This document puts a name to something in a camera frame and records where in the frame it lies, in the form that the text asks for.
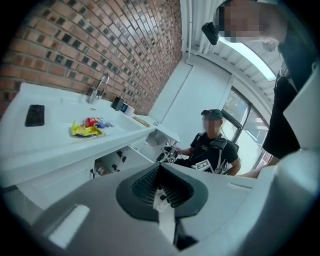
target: cap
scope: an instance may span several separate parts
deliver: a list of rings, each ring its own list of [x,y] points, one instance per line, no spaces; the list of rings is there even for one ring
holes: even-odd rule
[[[201,112],[201,116],[207,117],[208,120],[222,120],[223,115],[219,109],[209,109]]]

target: red can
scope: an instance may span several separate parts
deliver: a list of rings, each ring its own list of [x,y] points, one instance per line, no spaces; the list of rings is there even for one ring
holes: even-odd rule
[[[102,117],[88,117],[86,120],[83,121],[83,125],[85,127],[92,127],[95,124],[101,125],[104,123],[104,119]]]

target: standing person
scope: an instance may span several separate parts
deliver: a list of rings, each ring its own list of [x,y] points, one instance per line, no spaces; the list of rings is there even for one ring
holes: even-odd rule
[[[190,156],[189,160],[178,159],[175,164],[191,167],[196,163],[208,160],[213,170],[216,170],[228,162],[232,167],[227,171],[227,174],[236,175],[241,168],[241,163],[235,145],[230,140],[222,139],[225,146],[222,149],[221,157],[220,150],[213,146],[215,141],[222,138],[220,128],[223,123],[223,115],[221,111],[219,109],[204,110],[201,115],[205,132],[198,133],[189,148],[175,147],[180,154]]]
[[[299,6],[302,10],[306,8],[304,4]],[[303,11],[300,13],[304,18],[307,16]],[[263,144],[272,157],[267,165],[242,175],[257,178],[262,168],[276,165],[281,158],[300,148],[284,110],[310,77],[318,53],[311,34],[285,5],[227,0],[216,10],[215,27],[220,36],[233,43],[276,40],[284,59],[275,82],[269,131]]]

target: faucet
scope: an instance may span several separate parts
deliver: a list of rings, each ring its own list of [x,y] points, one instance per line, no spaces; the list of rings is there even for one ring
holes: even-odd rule
[[[88,99],[88,103],[89,104],[94,104],[100,97],[102,97],[102,95],[104,94],[105,92],[105,89],[103,89],[101,95],[98,95],[98,89],[101,85],[101,83],[105,83],[105,84],[108,84],[108,81],[110,79],[110,75],[109,73],[106,73],[104,74],[101,79],[100,79],[100,82],[97,84],[97,86],[93,89],[89,99]]]

